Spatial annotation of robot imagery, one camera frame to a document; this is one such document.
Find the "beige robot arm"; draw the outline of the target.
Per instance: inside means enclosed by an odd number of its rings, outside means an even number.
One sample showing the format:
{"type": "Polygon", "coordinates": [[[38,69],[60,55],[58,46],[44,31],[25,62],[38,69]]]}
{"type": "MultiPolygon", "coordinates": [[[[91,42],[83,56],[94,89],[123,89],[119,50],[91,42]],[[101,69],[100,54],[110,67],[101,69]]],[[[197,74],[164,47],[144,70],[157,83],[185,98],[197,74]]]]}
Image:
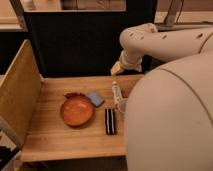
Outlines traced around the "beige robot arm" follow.
{"type": "Polygon", "coordinates": [[[213,171],[213,27],[160,32],[152,23],[120,34],[111,73],[163,62],[132,89],[125,110],[128,171],[213,171]]]}

